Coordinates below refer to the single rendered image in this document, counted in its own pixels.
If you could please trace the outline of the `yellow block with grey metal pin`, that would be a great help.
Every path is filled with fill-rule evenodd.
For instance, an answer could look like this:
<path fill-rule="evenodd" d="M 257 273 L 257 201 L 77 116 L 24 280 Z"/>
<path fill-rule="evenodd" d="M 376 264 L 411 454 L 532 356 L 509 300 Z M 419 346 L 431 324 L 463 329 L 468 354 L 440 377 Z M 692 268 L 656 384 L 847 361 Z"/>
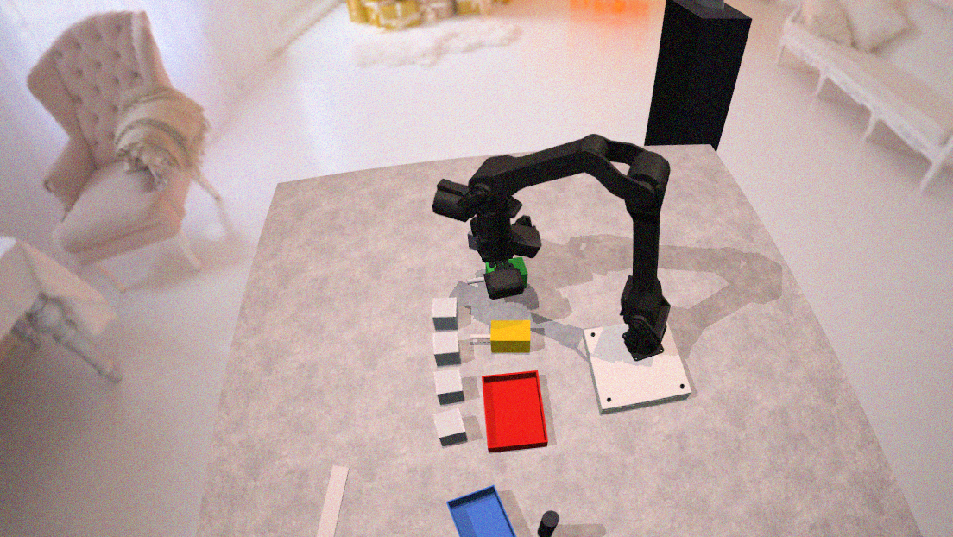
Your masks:
<path fill-rule="evenodd" d="M 470 338 L 489 338 L 491 353 L 530 353 L 530 320 L 491 321 L 491 334 L 470 334 Z"/>

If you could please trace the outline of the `red tray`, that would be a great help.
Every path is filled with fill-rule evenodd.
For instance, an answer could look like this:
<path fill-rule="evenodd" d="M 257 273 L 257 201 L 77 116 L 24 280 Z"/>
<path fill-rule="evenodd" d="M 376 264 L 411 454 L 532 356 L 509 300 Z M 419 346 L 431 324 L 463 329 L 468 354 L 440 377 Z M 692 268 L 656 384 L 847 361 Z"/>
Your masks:
<path fill-rule="evenodd" d="M 489 452 L 547 447 L 537 370 L 482 376 Z"/>

